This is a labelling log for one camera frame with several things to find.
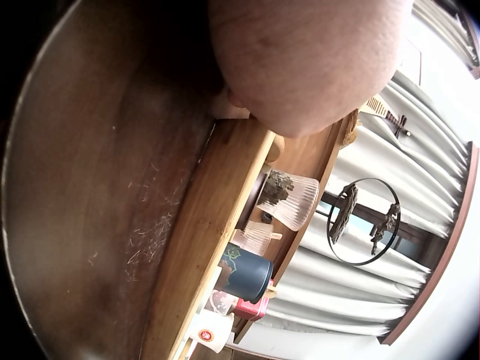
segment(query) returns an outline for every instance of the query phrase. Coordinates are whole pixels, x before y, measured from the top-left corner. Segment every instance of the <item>wall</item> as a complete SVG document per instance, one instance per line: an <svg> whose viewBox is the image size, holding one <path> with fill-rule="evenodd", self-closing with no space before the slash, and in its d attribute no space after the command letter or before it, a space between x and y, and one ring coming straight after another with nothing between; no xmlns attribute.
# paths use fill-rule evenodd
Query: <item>wall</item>
<svg viewBox="0 0 480 360"><path fill-rule="evenodd" d="M474 81L453 52L412 17L408 39L422 52L421 86L445 106L459 136L480 145L480 80ZM478 330L480 176L455 253L438 286L392 346L376 338L304 334L254 324L240 348L281 359L451 359Z"/></svg>

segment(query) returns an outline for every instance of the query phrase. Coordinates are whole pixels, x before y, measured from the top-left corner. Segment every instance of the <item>skin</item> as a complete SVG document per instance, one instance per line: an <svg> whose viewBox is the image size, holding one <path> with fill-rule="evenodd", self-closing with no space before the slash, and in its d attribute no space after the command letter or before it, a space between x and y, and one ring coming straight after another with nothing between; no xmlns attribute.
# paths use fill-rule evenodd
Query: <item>skin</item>
<svg viewBox="0 0 480 360"><path fill-rule="evenodd" d="M214 53L230 88L276 133L319 132L395 72L411 0L209 0Z"/></svg>

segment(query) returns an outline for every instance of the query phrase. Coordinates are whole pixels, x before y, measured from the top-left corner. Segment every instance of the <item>dark wooden tabletop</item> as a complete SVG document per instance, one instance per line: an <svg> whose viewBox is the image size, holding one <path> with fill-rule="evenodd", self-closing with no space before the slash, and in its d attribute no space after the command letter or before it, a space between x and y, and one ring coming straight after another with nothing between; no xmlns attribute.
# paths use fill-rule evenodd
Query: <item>dark wooden tabletop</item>
<svg viewBox="0 0 480 360"><path fill-rule="evenodd" d="M203 2L83 0L53 30L2 178L9 275L49 358L138 358L222 85Z"/></svg>

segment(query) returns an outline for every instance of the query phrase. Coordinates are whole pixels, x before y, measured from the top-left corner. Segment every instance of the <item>round metal hoop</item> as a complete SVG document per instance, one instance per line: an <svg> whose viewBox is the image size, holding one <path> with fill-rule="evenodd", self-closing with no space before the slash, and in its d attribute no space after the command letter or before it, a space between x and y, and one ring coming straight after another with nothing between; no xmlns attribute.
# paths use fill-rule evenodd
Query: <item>round metal hoop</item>
<svg viewBox="0 0 480 360"><path fill-rule="evenodd" d="M387 245L382 249L382 251L380 251L378 254L376 254L373 258L367 260L367 261L363 261L361 263L351 263L351 262L348 262L348 261L345 261L343 260L342 258L340 258L336 253L335 253L335 250L333 250L333 245L332 245L332 238L330 237L330 222L331 222L331 218L332 218L332 214L333 214L333 210L335 209L335 207L337 206L338 202L340 201L340 197L343 195L343 193L345 193L346 190L348 190L349 188L351 188L353 185L355 185L357 182L360 182L360 181L363 181L363 180L377 180L379 182L381 182L383 185L385 185L389 190L390 192L392 193L394 199L395 199L395 205L398 205L398 215L396 216L396 222L395 222L395 229L393 231L393 234L392 234L392 237L390 238L390 240L388 241ZM343 191L338 195L337 197L337 200L335 201L335 204L332 205L331 209L330 209L330 212L328 213L328 219L327 219L327 240L328 240L328 245L330 246L330 249L332 250L333 254L337 257L338 260L340 260L341 262L343 262L344 264L348 264L348 265L352 265L352 266L362 266L362 265L366 265L366 264L371 264L373 263L375 260L379 259L383 254L385 254L387 252L387 250L390 248L390 246L392 246L394 240L395 240L395 237L398 233L398 229L400 228L400 201L398 200L398 196L396 194L396 192L393 190L393 188L384 180L382 179L378 179L378 178L363 178L363 179L359 179L359 180L355 180L354 182L352 182L351 184L349 184L348 186L346 186L345 188L343 188Z"/></svg>

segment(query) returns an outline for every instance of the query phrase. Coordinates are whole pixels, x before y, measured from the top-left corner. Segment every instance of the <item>red logo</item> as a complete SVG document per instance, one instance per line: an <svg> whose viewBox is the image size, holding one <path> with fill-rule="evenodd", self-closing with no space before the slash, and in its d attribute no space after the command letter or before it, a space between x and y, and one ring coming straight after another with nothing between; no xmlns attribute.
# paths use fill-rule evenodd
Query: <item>red logo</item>
<svg viewBox="0 0 480 360"><path fill-rule="evenodd" d="M198 337L203 341L210 342L213 340L213 333L210 330L200 330L198 332Z"/></svg>

